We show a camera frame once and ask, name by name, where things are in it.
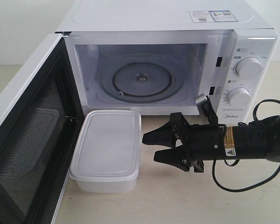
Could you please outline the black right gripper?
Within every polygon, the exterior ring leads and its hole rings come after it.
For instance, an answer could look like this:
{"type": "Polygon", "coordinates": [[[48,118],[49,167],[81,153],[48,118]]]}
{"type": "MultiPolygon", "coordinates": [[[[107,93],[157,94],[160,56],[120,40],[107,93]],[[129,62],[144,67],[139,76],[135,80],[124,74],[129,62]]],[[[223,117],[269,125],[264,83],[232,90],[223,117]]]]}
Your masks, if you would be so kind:
{"type": "Polygon", "coordinates": [[[204,161],[215,158],[215,149],[222,145],[221,127],[217,115],[206,116],[208,124],[191,125],[182,113],[172,113],[169,122],[145,133],[142,143],[160,145],[170,149],[159,150],[154,154],[154,161],[176,167],[184,172],[194,168],[195,173],[204,172],[204,161]],[[181,146],[176,147],[179,139],[181,146]]]}

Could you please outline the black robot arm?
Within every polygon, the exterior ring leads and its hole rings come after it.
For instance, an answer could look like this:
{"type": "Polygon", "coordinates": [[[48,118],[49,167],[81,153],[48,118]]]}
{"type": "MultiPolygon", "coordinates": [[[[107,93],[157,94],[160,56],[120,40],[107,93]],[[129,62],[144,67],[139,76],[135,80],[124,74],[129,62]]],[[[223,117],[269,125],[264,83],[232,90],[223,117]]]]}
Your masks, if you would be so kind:
{"type": "Polygon", "coordinates": [[[191,125],[180,112],[143,135],[145,145],[167,146],[155,152],[154,161],[188,172],[204,171],[204,161],[267,159],[280,162],[280,115],[247,125],[219,124],[211,102],[199,105],[208,119],[206,125],[191,125]]]}

